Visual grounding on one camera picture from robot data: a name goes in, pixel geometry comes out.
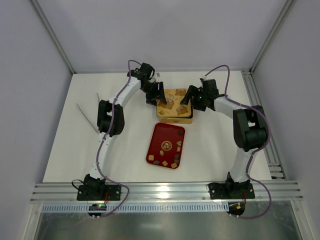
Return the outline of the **metal tongs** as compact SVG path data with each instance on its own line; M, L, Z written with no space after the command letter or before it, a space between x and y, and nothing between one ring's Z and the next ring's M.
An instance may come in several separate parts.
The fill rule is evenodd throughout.
M90 96L89 98L79 97L76 100L76 106L92 129L99 134L100 132L97 127L97 113L101 98L98 92L94 95L95 97Z

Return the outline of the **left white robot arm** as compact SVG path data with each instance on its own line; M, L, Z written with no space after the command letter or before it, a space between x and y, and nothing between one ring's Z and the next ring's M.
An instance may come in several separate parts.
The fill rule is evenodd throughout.
M138 68L131 69L129 60L128 73L124 86L109 100L100 100L97 112L97 128L99 132L99 146L90 172L84 177L82 185L78 187L78 201L102 201L111 197L107 182L112 190L120 191L127 186L109 179L102 173L102 165L112 148L116 137L125 127L124 109L131 97L141 90L145 93L146 103L155 106L157 100L165 103L164 83L153 81L156 70L148 63L139 63Z

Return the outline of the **silver tin lid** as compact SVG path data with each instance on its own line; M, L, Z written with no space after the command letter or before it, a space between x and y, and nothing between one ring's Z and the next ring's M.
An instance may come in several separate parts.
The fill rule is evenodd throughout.
M166 104L159 99L156 104L156 113L163 118L188 118L192 115L192 106L181 104L181 101L187 93L187 88L165 89L164 96Z

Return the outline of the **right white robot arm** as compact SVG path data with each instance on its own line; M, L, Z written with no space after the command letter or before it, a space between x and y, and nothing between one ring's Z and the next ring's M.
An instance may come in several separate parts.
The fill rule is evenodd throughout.
M202 80L202 86L190 85L181 100L182 105L191 104L198 111L211 109L232 119L233 139L237 152L231 171L225 182L208 185L212 200L254 199L255 194L250 178L251 164L258 149L268 138L269 130L264 110L260 105L244 106L220 94L215 79Z

